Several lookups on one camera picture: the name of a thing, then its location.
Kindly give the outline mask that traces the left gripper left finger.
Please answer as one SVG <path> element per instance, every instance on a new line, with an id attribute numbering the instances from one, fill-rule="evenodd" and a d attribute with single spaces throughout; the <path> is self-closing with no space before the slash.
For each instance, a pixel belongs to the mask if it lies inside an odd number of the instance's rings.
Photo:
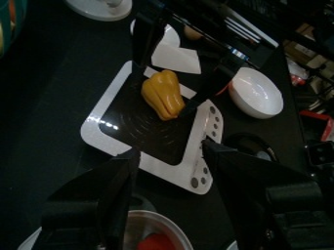
<path id="1" fill-rule="evenodd" d="M 123 250 L 138 170 L 139 151 L 131 148 L 54 192 L 32 250 Z"/>

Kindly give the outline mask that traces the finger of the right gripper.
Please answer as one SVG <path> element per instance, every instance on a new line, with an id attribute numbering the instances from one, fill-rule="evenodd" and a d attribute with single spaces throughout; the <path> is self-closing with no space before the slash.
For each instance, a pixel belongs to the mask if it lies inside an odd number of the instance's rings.
<path id="1" fill-rule="evenodd" d="M 139 13 L 134 27 L 134 76 L 141 78 L 165 34 L 166 20 L 161 13 Z"/>
<path id="2" fill-rule="evenodd" d="M 197 108 L 225 89 L 248 60 L 249 57 L 242 53 L 229 53 L 223 57 L 206 77 L 198 92 L 186 103 L 181 116 L 194 113 Z"/>

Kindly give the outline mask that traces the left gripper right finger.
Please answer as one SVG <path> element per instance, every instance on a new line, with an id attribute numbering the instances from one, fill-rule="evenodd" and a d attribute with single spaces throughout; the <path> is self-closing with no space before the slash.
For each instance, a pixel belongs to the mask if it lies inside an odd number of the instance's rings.
<path id="1" fill-rule="evenodd" d="M 202 143 L 202 151 L 240 250 L 324 250 L 324 201 L 316 181 L 211 140 Z"/>

